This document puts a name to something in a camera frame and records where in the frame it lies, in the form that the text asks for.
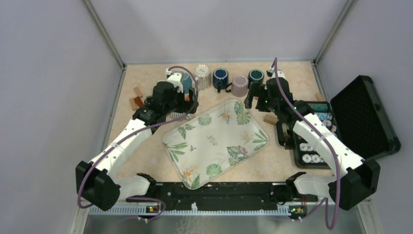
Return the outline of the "lilac purple mug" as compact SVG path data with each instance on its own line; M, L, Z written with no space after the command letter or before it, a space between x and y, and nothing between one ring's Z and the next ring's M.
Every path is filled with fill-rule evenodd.
M241 98L248 93L249 80L247 77L238 75L235 76L231 83L225 87L227 93L231 93L233 96Z

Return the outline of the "dark green mug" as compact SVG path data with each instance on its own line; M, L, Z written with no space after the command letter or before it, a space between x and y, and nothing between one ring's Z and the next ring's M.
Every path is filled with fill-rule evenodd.
M264 73L263 71L259 69L253 69L249 72L248 74L248 81L249 81L249 87L252 83L258 83L262 84L264 79Z

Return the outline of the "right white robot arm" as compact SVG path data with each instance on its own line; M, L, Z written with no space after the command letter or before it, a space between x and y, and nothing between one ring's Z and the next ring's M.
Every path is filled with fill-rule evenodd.
M284 78L271 78L265 84L252 83L244 100L247 109L252 107L255 97L257 110L272 112L281 123L292 127L334 172L333 176L300 172L289 177L285 193L290 200L316 195L333 200L347 211L376 192L380 165L375 160L365 160L343 144L305 101L293 101Z

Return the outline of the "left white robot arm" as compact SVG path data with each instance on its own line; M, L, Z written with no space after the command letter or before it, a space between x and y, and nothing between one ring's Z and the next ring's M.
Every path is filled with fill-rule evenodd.
M159 81L152 94L145 98L118 137L99 155L89 162L81 161L75 168L77 205L81 209L96 206L109 210L118 200L139 196L151 201L156 188L150 185L148 177L135 175L117 178L123 164L146 139L165 124L172 112L194 114L199 105L197 85L185 93L183 85Z

